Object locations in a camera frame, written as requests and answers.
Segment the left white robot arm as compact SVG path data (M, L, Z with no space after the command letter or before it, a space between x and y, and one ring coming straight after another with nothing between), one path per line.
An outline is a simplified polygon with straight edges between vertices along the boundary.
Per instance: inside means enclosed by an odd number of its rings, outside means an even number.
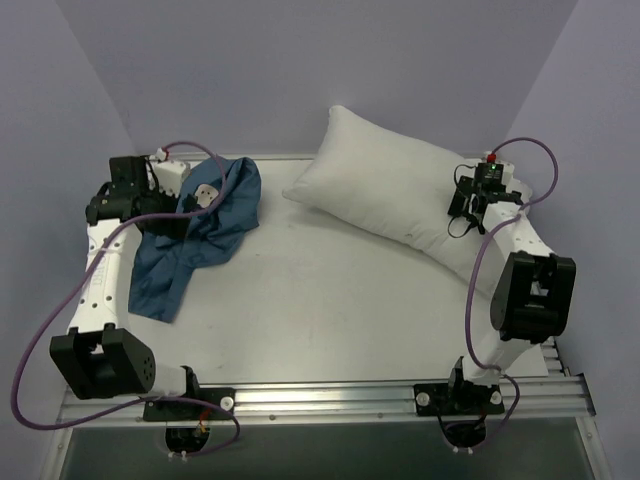
M88 279L66 334L50 341L50 356L80 399L125 395L166 396L166 408L179 419L194 417L200 391L188 385L186 367L165 366L130 330L129 293L136 252L146 231L181 233L183 221L131 218L175 211L188 164L143 156L109 161L111 178L86 207Z

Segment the blue cartoon pillowcase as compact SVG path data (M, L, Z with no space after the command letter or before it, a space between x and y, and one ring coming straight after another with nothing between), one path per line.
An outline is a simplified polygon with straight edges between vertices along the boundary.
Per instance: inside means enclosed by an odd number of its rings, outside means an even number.
M261 176L252 159L207 159L197 165L182 184L178 213L201 208L188 197L203 185L224 193L212 213L191 218L180 239L143 235L132 270L130 313L172 322L193 272L228 262L246 233L259 226Z

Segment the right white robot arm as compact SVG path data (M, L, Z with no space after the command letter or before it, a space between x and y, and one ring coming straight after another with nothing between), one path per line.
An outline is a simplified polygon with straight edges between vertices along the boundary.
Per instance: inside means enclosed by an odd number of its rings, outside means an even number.
M513 188L513 166L488 154L472 171L471 176L454 179L456 190L448 211L452 219L466 220L467 229L482 237L465 306L467 354L460 359L462 377L443 390L447 406L459 413L479 402L477 385L497 384L524 353L564 331L576 277L574 260L557 255L529 221L530 203ZM491 330L475 345L473 294L491 247L500 254L499 278L489 306Z

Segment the white pillow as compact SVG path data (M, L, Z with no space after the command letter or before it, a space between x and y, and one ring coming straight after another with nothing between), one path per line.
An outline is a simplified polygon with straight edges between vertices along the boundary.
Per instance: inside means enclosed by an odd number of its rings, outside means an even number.
M483 237L447 211L457 166L474 164L336 105L317 155L282 195L419 250L469 281Z

